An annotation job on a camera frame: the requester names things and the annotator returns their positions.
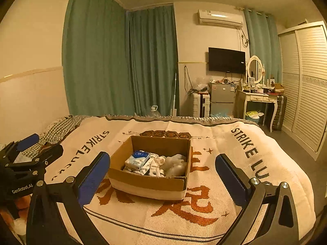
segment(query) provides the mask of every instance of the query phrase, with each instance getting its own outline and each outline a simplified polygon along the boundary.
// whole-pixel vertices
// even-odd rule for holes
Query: mini fridge
[[[232,117],[234,97],[234,84],[212,84],[210,116]]]

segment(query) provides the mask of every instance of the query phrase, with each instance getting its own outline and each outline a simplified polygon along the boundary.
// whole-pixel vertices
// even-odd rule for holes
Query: drawer
[[[228,117],[233,115],[233,103],[210,103],[210,114]]]
[[[253,100],[253,101],[263,101],[264,100],[264,97],[263,96],[250,96],[250,100]]]
[[[267,102],[274,102],[276,98],[272,98],[272,97],[264,97],[264,101]]]

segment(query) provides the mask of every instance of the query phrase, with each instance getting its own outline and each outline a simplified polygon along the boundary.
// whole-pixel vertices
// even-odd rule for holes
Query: television
[[[245,52],[209,48],[209,71],[245,74]]]

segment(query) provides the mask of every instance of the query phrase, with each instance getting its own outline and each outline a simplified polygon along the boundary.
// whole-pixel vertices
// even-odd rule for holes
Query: blue gripper pad
[[[234,203],[238,206],[245,207],[248,203],[247,189],[243,186],[232,167],[221,155],[216,157],[215,167]]]
[[[23,152],[27,148],[30,148],[31,146],[38,143],[40,140],[39,136],[37,134],[32,134],[29,137],[26,137],[25,139],[21,140],[17,144],[17,151]]]
[[[106,152],[100,152],[101,158],[87,174],[78,188],[78,202],[81,206],[89,204],[101,181],[110,167],[110,157]]]

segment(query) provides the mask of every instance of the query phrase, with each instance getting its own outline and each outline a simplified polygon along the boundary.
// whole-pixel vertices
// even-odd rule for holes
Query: vanity table
[[[256,89],[258,86],[264,85],[264,65],[262,65],[261,60],[257,56],[252,56],[249,59],[249,62],[246,64],[245,71],[245,82],[247,82],[247,88]],[[235,102],[234,102],[234,110],[233,114],[236,118],[245,119],[246,106],[249,101],[254,102],[264,102],[266,103],[265,112],[264,112],[264,121],[267,115],[267,107],[268,103],[274,103],[274,113],[272,115],[272,119],[270,122],[270,132],[272,132],[272,124],[274,122],[276,112],[277,112],[277,96],[268,95],[263,93],[249,93],[243,92],[242,83],[241,89],[238,89],[236,92]]]
[[[235,103],[234,103],[234,111],[233,111],[234,117],[245,119],[246,106],[249,101],[266,103],[265,112],[264,112],[264,121],[267,114],[268,103],[274,103],[274,113],[272,115],[271,122],[270,122],[270,132],[272,132],[272,123],[274,122],[277,112],[277,96],[258,94],[258,93],[247,93],[241,90],[237,90]]]

